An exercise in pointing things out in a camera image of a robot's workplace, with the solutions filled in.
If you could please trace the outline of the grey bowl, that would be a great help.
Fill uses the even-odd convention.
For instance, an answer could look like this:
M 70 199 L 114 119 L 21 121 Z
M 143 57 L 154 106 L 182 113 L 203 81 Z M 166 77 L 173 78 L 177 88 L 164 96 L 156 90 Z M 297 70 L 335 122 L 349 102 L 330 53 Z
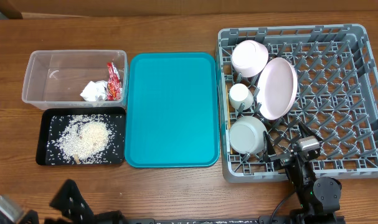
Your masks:
M 239 118 L 229 129 L 230 145 L 240 154 L 257 154 L 263 151 L 265 125 L 253 116 Z

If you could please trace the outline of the wooden chopstick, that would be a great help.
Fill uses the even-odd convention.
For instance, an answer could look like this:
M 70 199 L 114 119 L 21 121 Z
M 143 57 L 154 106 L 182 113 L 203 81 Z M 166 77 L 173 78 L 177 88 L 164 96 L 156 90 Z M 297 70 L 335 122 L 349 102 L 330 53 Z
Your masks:
M 225 85 L 225 94 L 226 94 L 226 105 L 227 105 L 227 129 L 229 130 L 231 127 L 231 124 L 230 124 L 229 93 L 228 93 L 227 85 Z

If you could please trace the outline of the red snack wrapper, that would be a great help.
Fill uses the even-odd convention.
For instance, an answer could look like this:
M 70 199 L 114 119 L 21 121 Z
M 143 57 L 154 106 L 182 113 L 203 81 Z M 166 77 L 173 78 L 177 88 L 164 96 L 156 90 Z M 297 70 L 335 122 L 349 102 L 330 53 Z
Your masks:
M 121 99 L 122 84 L 120 74 L 113 62 L 107 63 L 109 79 L 107 82 L 107 100 L 115 101 Z

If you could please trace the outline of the white tissue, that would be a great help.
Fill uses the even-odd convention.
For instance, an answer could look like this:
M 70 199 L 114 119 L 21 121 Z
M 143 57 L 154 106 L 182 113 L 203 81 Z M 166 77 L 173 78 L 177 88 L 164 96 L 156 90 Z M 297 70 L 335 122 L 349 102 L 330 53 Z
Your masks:
M 90 81 L 82 90 L 80 96 L 85 101 L 104 101 L 107 99 L 107 82 L 100 80 Z

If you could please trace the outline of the white rice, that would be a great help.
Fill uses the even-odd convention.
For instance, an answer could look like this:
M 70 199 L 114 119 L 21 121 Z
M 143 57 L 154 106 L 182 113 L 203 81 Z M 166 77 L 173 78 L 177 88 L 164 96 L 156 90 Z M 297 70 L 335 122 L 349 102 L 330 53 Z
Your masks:
M 125 117 L 109 114 L 53 116 L 45 145 L 45 163 L 56 165 L 121 164 Z

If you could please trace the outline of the white cup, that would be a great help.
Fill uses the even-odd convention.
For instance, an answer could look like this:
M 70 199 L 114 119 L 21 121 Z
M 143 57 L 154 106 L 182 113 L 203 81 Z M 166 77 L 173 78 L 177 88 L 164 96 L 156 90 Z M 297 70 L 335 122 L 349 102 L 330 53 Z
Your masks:
M 242 83 L 234 84 L 229 90 L 229 101 L 233 108 L 238 110 L 243 103 L 243 110 L 249 109 L 253 104 L 251 91 Z

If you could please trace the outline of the small pink plate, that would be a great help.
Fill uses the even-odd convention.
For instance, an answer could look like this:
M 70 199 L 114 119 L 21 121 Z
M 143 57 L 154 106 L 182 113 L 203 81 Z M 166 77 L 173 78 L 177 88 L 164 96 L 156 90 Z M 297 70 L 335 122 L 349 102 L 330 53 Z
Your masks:
M 239 43 L 232 52 L 232 65 L 243 77 L 258 75 L 268 62 L 268 50 L 254 40 Z

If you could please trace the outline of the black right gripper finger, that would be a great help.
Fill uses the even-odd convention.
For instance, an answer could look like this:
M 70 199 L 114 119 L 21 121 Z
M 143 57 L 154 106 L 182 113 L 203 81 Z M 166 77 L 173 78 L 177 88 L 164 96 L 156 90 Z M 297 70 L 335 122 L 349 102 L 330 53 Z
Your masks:
M 266 131 L 263 132 L 263 162 L 271 162 L 276 156 L 275 149 Z
M 315 132 L 313 132 L 309 127 L 307 127 L 301 121 L 298 123 L 298 127 L 300 129 L 301 139 L 309 137 L 309 136 L 314 136 L 319 141 L 320 145 L 323 143 L 323 139 L 319 137 Z

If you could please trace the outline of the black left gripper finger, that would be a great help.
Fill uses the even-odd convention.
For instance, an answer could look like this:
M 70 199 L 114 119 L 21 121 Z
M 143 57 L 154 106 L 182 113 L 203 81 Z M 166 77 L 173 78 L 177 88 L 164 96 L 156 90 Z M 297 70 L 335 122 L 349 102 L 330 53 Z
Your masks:
M 95 223 L 94 213 L 83 199 L 75 181 L 71 179 L 63 183 L 49 205 L 60 211 L 62 216 L 72 223 Z
M 29 210 L 19 221 L 19 224 L 39 224 L 38 213 L 34 210 Z

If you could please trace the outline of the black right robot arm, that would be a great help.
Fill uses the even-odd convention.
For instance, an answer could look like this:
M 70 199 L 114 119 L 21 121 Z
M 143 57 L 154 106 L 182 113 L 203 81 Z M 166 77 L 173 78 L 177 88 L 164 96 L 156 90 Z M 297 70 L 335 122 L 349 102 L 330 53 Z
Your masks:
M 298 123 L 300 138 L 290 152 L 276 154 L 269 135 L 263 132 L 263 159 L 271 163 L 276 170 L 284 170 L 293 185 L 291 195 L 297 194 L 301 207 L 290 211 L 284 217 L 276 218 L 280 207 L 289 199 L 286 196 L 268 217 L 269 223 L 344 223 L 344 217 L 337 217 L 340 209 L 342 185 L 332 177 L 317 178 L 311 161 L 320 154 L 323 138 Z

